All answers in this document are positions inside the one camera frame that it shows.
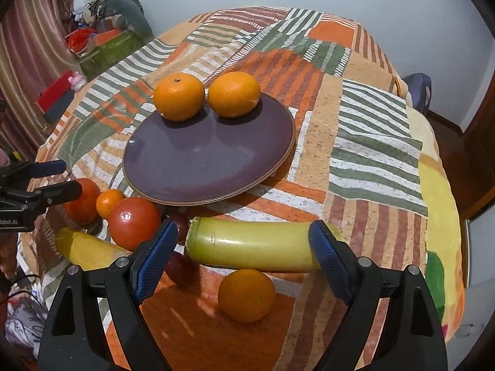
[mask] tangerine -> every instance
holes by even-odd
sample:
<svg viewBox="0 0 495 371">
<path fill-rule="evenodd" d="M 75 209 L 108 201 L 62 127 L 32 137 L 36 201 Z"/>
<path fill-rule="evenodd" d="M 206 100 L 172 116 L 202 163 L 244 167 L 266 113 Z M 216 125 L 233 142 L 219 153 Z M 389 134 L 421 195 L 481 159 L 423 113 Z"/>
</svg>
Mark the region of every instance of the tangerine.
<svg viewBox="0 0 495 371">
<path fill-rule="evenodd" d="M 120 247 L 134 251 L 149 240 L 160 226 L 157 207 L 142 197 L 124 198 L 117 202 L 108 217 L 108 231 Z"/>
<path fill-rule="evenodd" d="M 238 322 L 255 322 L 268 314 L 275 302 L 275 286 L 255 269 L 239 269 L 226 276 L 218 289 L 218 306 Z"/>
<path fill-rule="evenodd" d="M 96 201 L 101 194 L 101 190 L 89 178 L 78 178 L 77 182 L 83 188 L 81 196 L 74 201 L 65 202 L 63 208 L 67 215 L 77 224 L 89 225 L 98 218 Z"/>
<path fill-rule="evenodd" d="M 254 109 L 261 97 L 256 78 L 242 71 L 219 76 L 208 91 L 208 103 L 221 117 L 235 118 Z"/>
<path fill-rule="evenodd" d="M 202 109 L 204 86 L 199 79 L 190 74 L 168 75 L 155 89 L 153 103 L 167 120 L 185 121 Z"/>
<path fill-rule="evenodd" d="M 119 189 L 109 189 L 102 192 L 96 199 L 96 209 L 103 219 L 108 219 L 117 202 L 125 198 L 124 193 Z"/>
</svg>

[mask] striped tablecloth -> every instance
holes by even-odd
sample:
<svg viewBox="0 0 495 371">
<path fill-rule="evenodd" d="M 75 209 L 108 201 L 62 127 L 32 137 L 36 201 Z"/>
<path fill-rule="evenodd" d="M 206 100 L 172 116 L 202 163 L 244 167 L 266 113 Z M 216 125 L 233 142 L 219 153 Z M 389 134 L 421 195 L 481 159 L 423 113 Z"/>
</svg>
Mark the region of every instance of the striped tablecloth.
<svg viewBox="0 0 495 371">
<path fill-rule="evenodd" d="M 296 8 L 254 7 L 197 15 L 155 39 L 80 92 L 38 160 L 64 159 L 70 172 L 31 186 L 90 177 L 102 190 L 134 192 L 122 156 L 133 131 L 154 110 L 153 90 L 183 71 L 205 86 L 219 74 L 253 74 L 263 92 L 286 105 L 298 137 L 281 167 L 251 190 L 188 215 L 233 220 L 324 219 L 356 253 L 378 265 L 426 273 L 446 339 L 463 309 L 460 233 L 450 186 L 432 129 L 408 102 L 407 86 L 369 33 L 349 19 Z M 25 261 L 43 277 L 48 305 L 68 266 L 54 232 L 77 228 L 60 207 L 22 238 Z M 110 240 L 106 222 L 98 237 Z M 142 306 L 155 339 L 175 370 L 312 369 L 345 307 L 319 273 L 271 275 L 273 310 L 240 325 L 217 309 L 229 271 L 202 267 L 201 281 L 179 289 L 164 275 Z M 386 311 L 380 302 L 360 365 L 372 359 Z M 125 358 L 106 300 L 101 316 L 116 362 Z"/>
</svg>

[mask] cable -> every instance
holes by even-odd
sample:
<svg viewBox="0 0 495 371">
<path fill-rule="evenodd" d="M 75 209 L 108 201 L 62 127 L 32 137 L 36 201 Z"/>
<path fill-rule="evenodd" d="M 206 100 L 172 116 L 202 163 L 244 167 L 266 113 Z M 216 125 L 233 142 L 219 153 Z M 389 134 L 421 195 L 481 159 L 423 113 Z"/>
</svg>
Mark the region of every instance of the cable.
<svg viewBox="0 0 495 371">
<path fill-rule="evenodd" d="M 14 280 L 12 282 L 12 284 L 17 284 L 18 282 L 20 282 L 21 280 L 24 280 L 24 279 L 28 279 L 28 277 L 37 277 L 38 279 L 40 278 L 38 275 L 36 274 L 30 274 L 30 275 L 24 275 L 24 276 L 21 276 L 21 277 L 18 277 L 16 280 Z"/>
<path fill-rule="evenodd" d="M 11 294 L 10 296 L 8 296 L 5 300 L 3 300 L 3 301 L 0 303 L 0 305 L 2 305 L 2 304 L 4 304 L 4 303 L 6 303 L 6 302 L 7 302 L 8 300 L 10 300 L 12 297 L 18 296 L 19 294 L 22 294 L 22 293 L 27 293 L 27 294 L 29 294 L 31 297 L 33 297 L 33 298 L 34 298 L 34 300 L 35 300 L 35 301 L 36 301 L 36 302 L 37 302 L 37 303 L 38 303 L 41 307 L 43 307 L 43 306 L 41 305 L 41 303 L 38 301 L 38 299 L 36 298 L 36 296 L 35 296 L 33 293 L 31 293 L 30 291 L 27 291 L 27 290 L 20 290 L 20 291 L 16 291 L 15 293 L 13 293 L 13 294 Z"/>
</svg>

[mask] yellow zucchini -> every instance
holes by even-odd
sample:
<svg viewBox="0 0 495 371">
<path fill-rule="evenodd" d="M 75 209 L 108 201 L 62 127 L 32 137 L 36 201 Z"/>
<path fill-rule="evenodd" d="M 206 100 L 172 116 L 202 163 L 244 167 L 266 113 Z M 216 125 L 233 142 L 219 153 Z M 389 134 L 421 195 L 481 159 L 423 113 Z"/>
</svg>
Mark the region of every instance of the yellow zucchini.
<svg viewBox="0 0 495 371">
<path fill-rule="evenodd" d="M 118 245 L 70 228 L 57 232 L 55 245 L 60 254 L 84 271 L 108 267 L 117 258 L 132 254 Z"/>
<path fill-rule="evenodd" d="M 319 269 L 308 242 L 310 223 L 194 218 L 186 237 L 187 255 L 200 264 L 274 272 Z M 337 239 L 338 229 L 329 225 Z"/>
</svg>

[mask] pale green zucchini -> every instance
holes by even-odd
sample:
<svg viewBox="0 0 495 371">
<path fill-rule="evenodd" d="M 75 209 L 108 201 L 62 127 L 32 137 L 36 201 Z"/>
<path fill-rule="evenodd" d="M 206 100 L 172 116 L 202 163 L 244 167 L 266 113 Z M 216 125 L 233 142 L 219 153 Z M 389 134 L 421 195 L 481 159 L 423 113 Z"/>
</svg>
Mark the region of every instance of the pale green zucchini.
<svg viewBox="0 0 495 371">
<path fill-rule="evenodd" d="M 194 218 L 186 252 L 191 259 L 212 267 L 311 272 L 320 266 L 309 246 L 309 224 Z M 337 228 L 329 228 L 340 239 Z"/>
</svg>

